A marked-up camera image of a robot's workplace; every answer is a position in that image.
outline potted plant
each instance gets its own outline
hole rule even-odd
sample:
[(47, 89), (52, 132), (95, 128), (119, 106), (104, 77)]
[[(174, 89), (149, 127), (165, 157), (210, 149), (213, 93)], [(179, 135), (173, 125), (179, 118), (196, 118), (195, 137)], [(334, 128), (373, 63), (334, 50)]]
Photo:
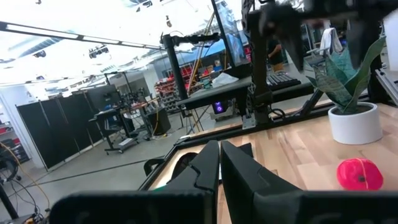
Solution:
[(359, 69), (351, 64), (348, 48), (325, 59), (325, 72), (313, 67), (312, 85), (324, 92), (336, 105), (328, 116), (333, 139), (343, 144), (367, 144), (382, 138), (379, 110), (374, 103), (358, 102), (368, 87), (370, 64), (381, 53), (386, 41), (382, 37), (366, 52)]

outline gray floor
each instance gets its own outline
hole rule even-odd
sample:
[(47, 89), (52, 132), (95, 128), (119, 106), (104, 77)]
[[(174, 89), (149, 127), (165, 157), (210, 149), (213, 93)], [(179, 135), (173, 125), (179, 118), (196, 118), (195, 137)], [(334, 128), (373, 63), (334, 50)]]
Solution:
[[(294, 69), (290, 69), (289, 67), (285, 69), (289, 72), (290, 76), (298, 78), (302, 82), (308, 81), (305, 75), (294, 72)], [(393, 73), (392, 75), (397, 77), (396, 79), (398, 80), (398, 73)], [(309, 98), (310, 96), (304, 96), (283, 101), (273, 105), (273, 108), (280, 108), (283, 110), (298, 108)], [(235, 117), (216, 123), (210, 119), (210, 115), (208, 114), (212, 111), (212, 108), (204, 112), (205, 108), (198, 109), (198, 114), (203, 114), (201, 117), (203, 129), (224, 126), (226, 124), (236, 123), (240, 120), (240, 117)], [(140, 144), (125, 151), (124, 154), (115, 152), (107, 156), (103, 151), (107, 144), (103, 142), (50, 172), (35, 168), (31, 161), (23, 164), (23, 167), (43, 188), (51, 205), (66, 195), (83, 190), (136, 190), (146, 178), (143, 169), (144, 161), (153, 157), (165, 155), (170, 151), (178, 138), (186, 135), (186, 129), (180, 129), (181, 121), (179, 115), (170, 115), (170, 123), (172, 124), (172, 128), (169, 131), (171, 133), (169, 137), (158, 140), (141, 141)], [(21, 171), (19, 171), (19, 174), (22, 176), (20, 183), (27, 187), (27, 190), (35, 199), (36, 204), (42, 209), (42, 213), (44, 213), (43, 211), (48, 208), (46, 198), (36, 186), (33, 186), (32, 181), (28, 177)], [(13, 183), (13, 186), (19, 196), (14, 193), (10, 183), (6, 184), (4, 188), (14, 206), (18, 208), (19, 214), (27, 215), (32, 213), (33, 206), (25, 203), (21, 199), (23, 198), (31, 202), (32, 200), (28, 193), (16, 183)], [(9, 215), (3, 207), (3, 204), (0, 203), (0, 221), (8, 218)]]

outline person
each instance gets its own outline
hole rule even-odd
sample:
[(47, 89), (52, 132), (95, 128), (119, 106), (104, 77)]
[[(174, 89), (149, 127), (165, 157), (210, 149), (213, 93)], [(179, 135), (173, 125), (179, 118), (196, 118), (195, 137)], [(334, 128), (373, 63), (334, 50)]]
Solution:
[(268, 40), (268, 61), (272, 66), (274, 72), (282, 71), (284, 69), (284, 58), (282, 55), (282, 46), (279, 41), (272, 37)]

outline black keyboard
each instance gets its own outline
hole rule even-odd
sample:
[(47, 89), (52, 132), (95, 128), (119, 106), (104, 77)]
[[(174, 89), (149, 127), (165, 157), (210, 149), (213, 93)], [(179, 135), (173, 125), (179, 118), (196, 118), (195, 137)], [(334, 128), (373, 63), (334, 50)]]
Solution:
[(283, 88), (299, 85), (301, 84), (301, 81), (285, 74), (279, 74), (279, 75), (268, 75), (267, 84), (271, 89), (271, 91), (276, 91)]

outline white pot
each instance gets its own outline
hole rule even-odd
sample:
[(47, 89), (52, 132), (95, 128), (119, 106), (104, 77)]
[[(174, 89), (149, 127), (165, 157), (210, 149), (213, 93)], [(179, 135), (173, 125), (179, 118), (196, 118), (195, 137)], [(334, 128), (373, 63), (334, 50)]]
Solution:
[(379, 108), (374, 103), (358, 103), (372, 109), (359, 114), (337, 115), (329, 110), (333, 139), (343, 144), (367, 144), (382, 138)]

